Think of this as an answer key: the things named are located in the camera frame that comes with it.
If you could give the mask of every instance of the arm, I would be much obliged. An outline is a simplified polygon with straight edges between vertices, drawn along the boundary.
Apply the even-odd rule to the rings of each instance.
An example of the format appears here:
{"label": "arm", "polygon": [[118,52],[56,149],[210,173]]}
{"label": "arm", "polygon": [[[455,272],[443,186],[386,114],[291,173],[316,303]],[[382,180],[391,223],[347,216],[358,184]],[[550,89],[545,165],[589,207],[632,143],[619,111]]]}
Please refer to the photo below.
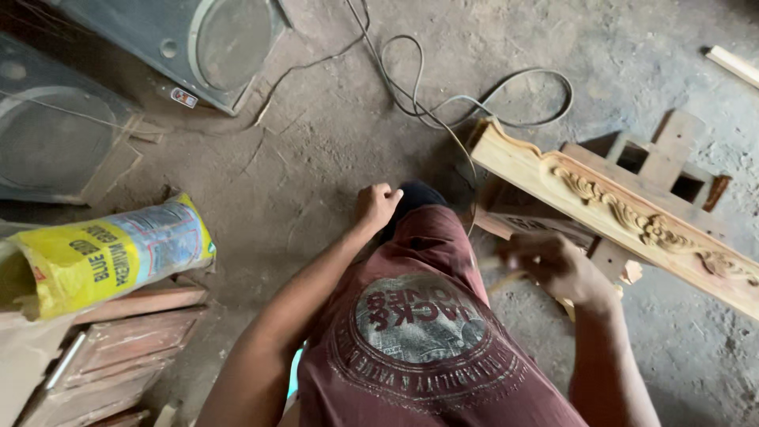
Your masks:
{"label": "arm", "polygon": [[298,271],[238,338],[197,427],[276,425],[282,416],[290,364],[356,254],[390,220],[403,192],[387,184],[359,193],[356,225]]}
{"label": "arm", "polygon": [[611,283],[564,236],[514,235],[501,248],[513,268],[530,273],[549,295],[575,304],[575,373],[569,399],[590,427],[659,427],[635,364]]}

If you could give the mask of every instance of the cement bag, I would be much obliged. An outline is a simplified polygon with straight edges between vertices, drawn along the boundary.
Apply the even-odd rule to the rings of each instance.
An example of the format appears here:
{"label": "cement bag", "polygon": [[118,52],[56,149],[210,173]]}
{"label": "cement bag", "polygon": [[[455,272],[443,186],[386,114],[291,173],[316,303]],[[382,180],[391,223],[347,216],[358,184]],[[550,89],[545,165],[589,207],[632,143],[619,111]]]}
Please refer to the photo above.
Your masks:
{"label": "cement bag", "polygon": [[0,242],[0,308],[12,299],[30,319],[52,318],[210,266],[215,256],[186,194],[99,220],[23,231]]}

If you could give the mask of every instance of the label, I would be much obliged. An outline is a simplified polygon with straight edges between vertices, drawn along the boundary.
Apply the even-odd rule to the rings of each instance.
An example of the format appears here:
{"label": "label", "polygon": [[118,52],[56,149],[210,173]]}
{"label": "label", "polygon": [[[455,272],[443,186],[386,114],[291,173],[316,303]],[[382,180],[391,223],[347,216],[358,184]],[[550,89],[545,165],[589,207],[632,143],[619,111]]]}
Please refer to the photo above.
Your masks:
{"label": "label", "polygon": [[190,108],[195,108],[195,104],[197,104],[197,98],[195,96],[190,95],[178,87],[172,89],[172,99]]}

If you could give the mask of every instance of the maroon t-shirt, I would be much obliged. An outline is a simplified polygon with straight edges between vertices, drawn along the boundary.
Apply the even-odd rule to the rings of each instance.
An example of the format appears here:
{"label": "maroon t-shirt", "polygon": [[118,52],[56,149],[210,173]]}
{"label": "maroon t-shirt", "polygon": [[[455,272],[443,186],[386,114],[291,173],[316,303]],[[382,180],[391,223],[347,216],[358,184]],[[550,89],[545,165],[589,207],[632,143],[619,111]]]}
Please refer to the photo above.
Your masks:
{"label": "maroon t-shirt", "polygon": [[301,425],[587,427],[490,311],[461,223],[437,205],[345,272],[298,385]]}

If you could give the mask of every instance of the dusty floor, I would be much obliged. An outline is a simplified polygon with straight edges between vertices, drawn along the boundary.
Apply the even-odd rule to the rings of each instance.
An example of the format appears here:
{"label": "dusty floor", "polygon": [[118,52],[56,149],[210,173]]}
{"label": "dusty floor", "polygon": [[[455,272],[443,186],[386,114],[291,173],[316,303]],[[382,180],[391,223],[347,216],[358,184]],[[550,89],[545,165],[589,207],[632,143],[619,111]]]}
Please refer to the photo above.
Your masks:
{"label": "dusty floor", "polygon": [[[157,98],[146,83],[152,70],[95,43],[101,49],[88,55],[98,63],[123,64],[104,83],[137,99],[150,121],[175,133],[160,145],[137,147],[145,155],[142,163],[92,210],[34,207],[35,215],[61,223],[160,202],[167,185],[192,195],[219,249],[215,274],[194,273],[211,289],[213,311],[147,398],[153,407],[170,397],[181,399],[185,422],[197,415],[241,330],[290,275],[349,224],[360,187],[422,178],[458,206],[472,195],[458,148],[445,133],[392,106],[363,43],[340,59],[296,71],[278,89],[260,126],[236,132],[250,122],[261,94],[285,69],[335,52],[357,35],[342,0],[284,3],[296,31],[280,40],[259,94],[236,119]],[[457,93],[479,96],[523,68],[566,73],[576,96],[569,115],[537,131],[510,131],[543,149],[619,130],[650,137],[671,108],[700,117],[708,133],[691,161],[735,178],[716,214],[733,225],[732,244],[759,259],[759,144],[752,136],[759,134],[759,92],[700,53],[702,46],[719,44],[757,58],[759,3],[369,0],[369,5],[377,42],[409,33],[426,49],[420,98],[429,105]],[[416,62],[407,48],[393,52],[390,69],[410,84]],[[99,75],[98,67],[86,71]],[[554,93],[551,81],[532,78],[529,84],[515,83],[493,108],[506,118],[535,119],[556,106]],[[456,113],[453,108],[443,115]],[[11,217],[25,214],[18,206],[7,208]],[[487,254],[494,239],[475,230],[472,242]],[[623,304],[663,425],[759,425],[756,321],[652,268],[625,290]],[[559,307],[523,284],[503,290],[493,299],[493,310],[565,391],[574,343]]]}

